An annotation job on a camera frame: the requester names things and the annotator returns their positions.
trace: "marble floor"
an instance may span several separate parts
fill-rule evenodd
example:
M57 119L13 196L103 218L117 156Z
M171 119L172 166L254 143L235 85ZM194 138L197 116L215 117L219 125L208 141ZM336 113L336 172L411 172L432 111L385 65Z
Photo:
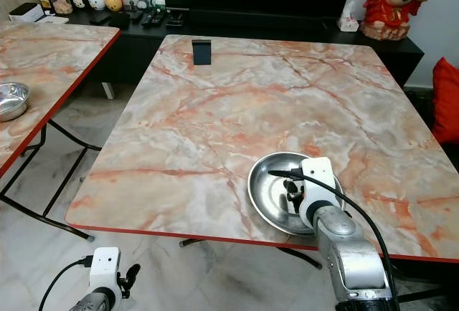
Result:
M133 87L115 86L107 100L100 85L80 87L55 120L71 132L103 145ZM49 128L47 142L8 195L41 211L78 155L79 147ZM65 211L97 153L89 153L53 207L50 217L63 221ZM6 176L3 186L23 158ZM61 268L96 247L119 247L120 271L141 265L131 298L120 311L285 310L332 311L336 304L327 269L315 270L275 248L205 241L186 248L175 238L93 232L93 243L28 218L9 206L0 209L0 310L36 310L44 291ZM321 261L316 252L309 254ZM85 294L89 269L73 267L50 293L44 310L68 310ZM425 285L399 284L399 292ZM402 310L453 310L442 298L411 302Z

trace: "black cabinet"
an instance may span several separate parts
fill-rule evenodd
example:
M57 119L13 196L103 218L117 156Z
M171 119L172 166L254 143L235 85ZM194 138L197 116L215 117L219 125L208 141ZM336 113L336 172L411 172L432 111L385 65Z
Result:
M90 11L75 11L69 15L71 24L89 24ZM182 28L168 28L163 20L158 27L142 27L130 24L121 30L121 36L106 52L86 77L91 82L137 84L153 56L168 34L199 35L209 37L241 37L247 39L271 39L334 44L370 46L386 65L394 79L403 87L424 52L409 38L398 42L379 42L365 37L361 32L340 32L334 19L324 19L322 30L247 28L221 25L185 24Z
M158 47L156 40L120 36L85 81L137 84L153 59L155 47Z

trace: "white box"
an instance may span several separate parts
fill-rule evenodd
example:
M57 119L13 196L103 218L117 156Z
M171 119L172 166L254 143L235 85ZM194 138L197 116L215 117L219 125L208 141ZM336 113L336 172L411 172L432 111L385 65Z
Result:
M12 22L35 22L44 16L42 7L37 3L24 3L9 14Z

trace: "remote control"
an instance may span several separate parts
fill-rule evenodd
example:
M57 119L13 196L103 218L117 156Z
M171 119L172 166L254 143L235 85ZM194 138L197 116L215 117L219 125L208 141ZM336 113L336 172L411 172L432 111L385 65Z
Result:
M143 16L143 12L142 11L136 11L136 12L134 12L134 13L132 13L130 15L130 18L131 18L132 22L138 22L138 21L140 21L142 16Z
M156 13L156 10L153 9L149 14L148 16L146 17L146 19L142 22L142 25L144 27L149 27L151 26L151 20L153 19L153 17L155 16L155 13Z
M164 18L164 11L156 11L154 14L152 20L151 20L151 25L152 26L159 26L161 22L163 21Z

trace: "red table edge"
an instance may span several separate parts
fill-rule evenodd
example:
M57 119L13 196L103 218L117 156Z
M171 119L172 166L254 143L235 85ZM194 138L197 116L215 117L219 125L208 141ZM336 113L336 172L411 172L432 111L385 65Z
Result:
M86 77L89 71L98 63L100 58L108 51L108 49L113 45L116 39L121 35L121 31L118 30L114 37L106 44L105 47L99 52L99 54L94 58L94 60L85 68L82 74L70 85L67 91L61 96L61 98L51 107L49 112L37 123L35 128L30 131L28 136L22 141L22 143L14 150L14 152L9 156L5 163L0 167L0 177L2 177L8 169L13 165L14 161L21 155L22 151L29 145L37 133L43 128L43 126L48 122L48 120L59 110L60 106L64 101L70 96L70 94L75 90L75 88L81 83L81 81Z
M200 236L200 235L195 235L195 234L176 234L176 233L171 233L171 232L158 232L158 231L147 231L147 230L116 229L116 228L108 228L108 227L101 227L101 226L79 225L79 224L72 224L72 223L69 223L69 225L71 227L75 227L76 229L118 232L122 234L148 234L151 236L177 237L177 238L185 238L185 239L188 239L188 238L201 239L203 241L225 241L229 243L261 245L264 247L282 247L282 248L289 248L289 249L312 250L315 252L317 251L317 247L310 247L310 246L301 245L301 244L272 243L268 241L251 241L248 239ZM409 255L399 255L399 254L390 254L389 256L392 259L408 259L412 261L442 262L442 263L459 264L459 259L443 259L441 257L409 256Z

